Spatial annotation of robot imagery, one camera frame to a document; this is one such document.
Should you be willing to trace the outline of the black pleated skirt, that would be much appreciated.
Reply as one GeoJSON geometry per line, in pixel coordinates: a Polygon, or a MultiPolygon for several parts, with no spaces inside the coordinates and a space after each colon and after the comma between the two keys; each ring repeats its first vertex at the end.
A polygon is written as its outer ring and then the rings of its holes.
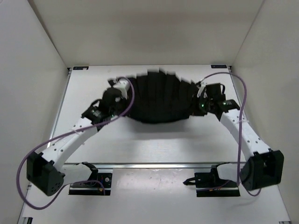
{"type": "Polygon", "coordinates": [[[193,81],[163,70],[148,70],[127,78],[133,85],[135,99],[126,116],[135,121],[160,124],[205,115],[199,109],[199,89],[193,81]]]}

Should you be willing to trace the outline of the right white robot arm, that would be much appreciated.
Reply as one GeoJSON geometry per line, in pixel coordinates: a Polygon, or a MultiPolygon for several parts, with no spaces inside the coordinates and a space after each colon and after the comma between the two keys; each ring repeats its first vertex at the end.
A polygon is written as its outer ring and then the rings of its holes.
{"type": "Polygon", "coordinates": [[[219,122],[228,129],[238,143],[237,159],[244,156],[246,163],[241,165],[224,163],[215,167],[209,176],[210,183],[220,187],[226,181],[241,183],[248,190],[256,190],[277,185],[281,182],[284,155],[279,150],[272,150],[253,130],[242,116],[240,106],[227,99],[225,86],[216,84],[199,84],[197,98],[199,109],[214,114],[219,122]]]}

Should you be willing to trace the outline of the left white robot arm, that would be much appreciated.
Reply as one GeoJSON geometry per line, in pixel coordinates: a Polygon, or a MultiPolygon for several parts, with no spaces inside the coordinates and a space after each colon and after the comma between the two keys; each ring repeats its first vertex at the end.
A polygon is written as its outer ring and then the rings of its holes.
{"type": "Polygon", "coordinates": [[[125,80],[106,89],[102,98],[82,113],[70,132],[55,137],[53,144],[42,152],[33,151],[27,156],[27,179],[47,196],[54,195],[67,184],[96,184],[98,170],[94,165],[81,162],[68,167],[65,162],[103,126],[126,115],[134,97],[134,89],[125,80]]]}

